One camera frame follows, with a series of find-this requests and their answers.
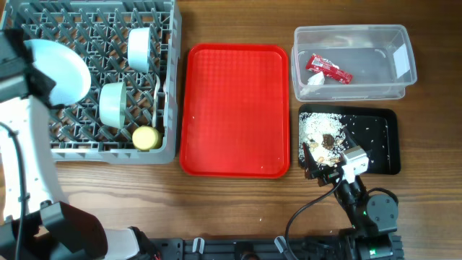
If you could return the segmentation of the rice and food scraps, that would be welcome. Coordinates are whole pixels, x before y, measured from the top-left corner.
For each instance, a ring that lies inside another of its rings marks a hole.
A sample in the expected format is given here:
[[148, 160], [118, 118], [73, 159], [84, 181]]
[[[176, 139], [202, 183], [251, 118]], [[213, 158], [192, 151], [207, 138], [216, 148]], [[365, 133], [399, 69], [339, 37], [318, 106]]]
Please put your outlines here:
[[305, 166], [302, 143], [306, 142], [319, 168], [334, 166], [341, 159], [344, 146], [345, 127], [340, 116], [333, 113], [309, 113], [299, 117], [298, 160], [301, 167]]

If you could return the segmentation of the white napkin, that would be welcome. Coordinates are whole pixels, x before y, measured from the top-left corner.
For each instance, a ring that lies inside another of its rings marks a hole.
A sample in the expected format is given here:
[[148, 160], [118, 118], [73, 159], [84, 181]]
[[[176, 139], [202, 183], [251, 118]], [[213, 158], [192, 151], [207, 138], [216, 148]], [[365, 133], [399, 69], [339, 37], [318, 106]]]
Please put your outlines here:
[[308, 79], [307, 85], [308, 86], [318, 86], [318, 85], [323, 85], [324, 82], [325, 82], [324, 73], [320, 71]]

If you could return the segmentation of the red snack wrapper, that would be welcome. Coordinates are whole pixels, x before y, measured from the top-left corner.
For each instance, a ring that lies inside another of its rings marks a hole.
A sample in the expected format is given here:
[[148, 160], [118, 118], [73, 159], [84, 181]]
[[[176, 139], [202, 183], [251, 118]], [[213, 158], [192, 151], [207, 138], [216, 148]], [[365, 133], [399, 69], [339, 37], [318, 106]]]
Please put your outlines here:
[[313, 54], [305, 68], [308, 71], [315, 73], [322, 72], [325, 77], [331, 78], [342, 84], [349, 84], [353, 80], [353, 75], [340, 69], [337, 65], [333, 64], [327, 58], [324, 58], [318, 54]]

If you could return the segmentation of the cream plastic spoon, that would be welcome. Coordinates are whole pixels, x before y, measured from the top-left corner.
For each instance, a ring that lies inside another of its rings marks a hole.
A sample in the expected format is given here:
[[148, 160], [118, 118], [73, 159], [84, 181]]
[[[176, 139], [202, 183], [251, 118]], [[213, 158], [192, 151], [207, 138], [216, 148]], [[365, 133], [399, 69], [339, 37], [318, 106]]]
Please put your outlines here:
[[157, 95], [160, 90], [160, 78], [156, 74], [155, 75], [155, 86], [154, 86], [154, 92], [153, 92], [153, 113], [152, 113], [152, 127], [156, 128], [157, 124]]

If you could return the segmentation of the yellow plastic cup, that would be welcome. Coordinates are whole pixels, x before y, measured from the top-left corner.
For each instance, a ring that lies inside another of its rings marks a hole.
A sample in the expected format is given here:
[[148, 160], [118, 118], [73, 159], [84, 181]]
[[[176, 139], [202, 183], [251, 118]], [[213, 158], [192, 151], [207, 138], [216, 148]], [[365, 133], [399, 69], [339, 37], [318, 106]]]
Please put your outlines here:
[[141, 151], [157, 149], [162, 145], [162, 135], [151, 126], [140, 126], [133, 132], [132, 142]]

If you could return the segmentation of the light blue small bowl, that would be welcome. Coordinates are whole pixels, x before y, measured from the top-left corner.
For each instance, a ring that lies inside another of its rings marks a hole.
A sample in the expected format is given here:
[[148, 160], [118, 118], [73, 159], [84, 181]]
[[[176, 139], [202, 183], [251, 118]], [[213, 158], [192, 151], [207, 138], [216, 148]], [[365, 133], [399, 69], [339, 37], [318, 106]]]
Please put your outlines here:
[[149, 71], [150, 29], [136, 28], [128, 35], [128, 65], [141, 73]]

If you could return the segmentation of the green saucer plate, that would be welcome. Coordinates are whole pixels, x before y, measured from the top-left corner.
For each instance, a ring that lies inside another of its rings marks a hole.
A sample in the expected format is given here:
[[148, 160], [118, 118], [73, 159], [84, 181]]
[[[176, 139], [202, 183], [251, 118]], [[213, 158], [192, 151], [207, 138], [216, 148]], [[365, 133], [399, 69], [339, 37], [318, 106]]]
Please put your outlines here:
[[126, 83], [108, 83], [100, 92], [99, 112], [100, 120], [106, 125], [122, 129], [125, 122]]

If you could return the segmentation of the large light blue plate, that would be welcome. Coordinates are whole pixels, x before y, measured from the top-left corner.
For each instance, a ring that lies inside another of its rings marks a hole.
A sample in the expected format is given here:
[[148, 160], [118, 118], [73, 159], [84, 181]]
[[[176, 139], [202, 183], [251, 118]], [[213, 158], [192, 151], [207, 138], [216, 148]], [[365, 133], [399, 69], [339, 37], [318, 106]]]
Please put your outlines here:
[[52, 106], [73, 105], [87, 96], [91, 75], [80, 55], [51, 40], [26, 40], [24, 44], [32, 51], [33, 65], [56, 83], [48, 95]]

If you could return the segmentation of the cream plastic fork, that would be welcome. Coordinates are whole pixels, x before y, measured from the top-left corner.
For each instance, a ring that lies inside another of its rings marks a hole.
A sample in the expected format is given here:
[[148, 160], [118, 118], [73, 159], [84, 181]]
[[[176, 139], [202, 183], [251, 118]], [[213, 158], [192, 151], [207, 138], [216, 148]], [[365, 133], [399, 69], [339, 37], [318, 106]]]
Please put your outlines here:
[[168, 89], [168, 79], [165, 79], [164, 83], [163, 83], [163, 86], [162, 86], [162, 90], [163, 90], [163, 93], [164, 93], [164, 109], [163, 109], [163, 116], [162, 116], [162, 119], [163, 119], [163, 126], [165, 127], [165, 129], [168, 128], [168, 111], [169, 111], [169, 89]]

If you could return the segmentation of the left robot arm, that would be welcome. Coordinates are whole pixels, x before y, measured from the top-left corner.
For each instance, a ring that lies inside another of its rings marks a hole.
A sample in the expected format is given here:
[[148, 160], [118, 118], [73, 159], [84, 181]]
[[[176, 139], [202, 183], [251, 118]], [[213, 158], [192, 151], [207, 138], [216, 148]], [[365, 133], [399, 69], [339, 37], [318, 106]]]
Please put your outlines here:
[[91, 74], [82, 58], [52, 40], [1, 31], [1, 160], [6, 197], [5, 259], [161, 259], [137, 227], [106, 229], [70, 205], [58, 182], [48, 129], [53, 109], [86, 98]]

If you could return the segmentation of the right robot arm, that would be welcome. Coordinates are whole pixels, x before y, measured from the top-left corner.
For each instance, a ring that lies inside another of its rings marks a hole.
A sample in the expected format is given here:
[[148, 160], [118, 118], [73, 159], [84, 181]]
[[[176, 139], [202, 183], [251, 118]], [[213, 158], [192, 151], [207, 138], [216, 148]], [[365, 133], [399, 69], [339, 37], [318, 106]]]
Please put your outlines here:
[[346, 259], [403, 259], [398, 229], [398, 198], [384, 188], [366, 189], [360, 175], [369, 165], [369, 157], [342, 129], [351, 148], [341, 153], [338, 162], [326, 168], [315, 164], [307, 143], [302, 144], [305, 177], [317, 179], [319, 186], [331, 184], [333, 194], [351, 222], [351, 227], [339, 232], [339, 250]]

